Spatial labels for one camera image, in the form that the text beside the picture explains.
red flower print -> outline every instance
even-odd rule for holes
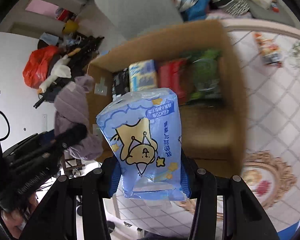
[[[266,194],[269,190],[270,185],[271,185],[271,182],[269,182],[267,180],[261,181],[256,190],[258,196],[261,197],[264,194]]]

silver bolt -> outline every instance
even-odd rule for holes
[[[199,174],[201,174],[201,175],[204,175],[204,174],[206,174],[206,170],[205,169],[203,169],[203,168],[199,168],[199,169],[197,169],[197,173],[199,173]]]
[[[236,181],[236,182],[239,182],[239,181],[241,180],[241,177],[238,176],[238,175],[234,175],[234,176],[232,177],[232,179],[233,179],[234,181]]]
[[[96,169],[93,170],[93,173],[96,174],[96,175],[100,174],[101,172],[102,172],[101,168],[96,168]]]
[[[50,156],[50,153],[44,153],[42,154],[42,157],[45,158],[45,159],[48,159]]]
[[[59,180],[60,182],[64,182],[64,181],[67,180],[67,176],[66,176],[66,175],[61,175],[61,176],[59,176],[58,180]]]

red package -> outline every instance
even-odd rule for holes
[[[38,89],[41,83],[45,81],[48,74],[49,62],[58,51],[58,47],[50,45],[31,53],[27,65],[22,72],[28,87]]]
[[[180,69],[185,66],[185,58],[172,60],[164,63],[159,68],[159,87],[170,88],[178,96],[179,102],[185,99],[186,93],[180,86]]]

cardboard box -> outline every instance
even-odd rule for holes
[[[247,98],[238,59],[220,22],[204,20],[174,25],[133,39],[90,62],[88,74],[96,83],[105,80],[107,94],[87,95],[90,125],[96,115],[112,101],[112,73],[147,59],[158,61],[179,58],[181,52],[215,48],[222,51],[218,62],[224,107],[180,106],[182,148],[199,167],[216,176],[241,173],[245,152]],[[113,155],[106,140],[103,161]]]

purple cloth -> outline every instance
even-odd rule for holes
[[[57,110],[54,122],[54,134],[58,135],[73,127],[76,123],[83,123],[89,130],[89,111],[86,93],[93,89],[94,80],[85,75],[74,78],[56,96],[54,106]],[[99,157],[102,152],[102,138],[91,134],[79,144],[65,150],[72,157],[85,161]]]

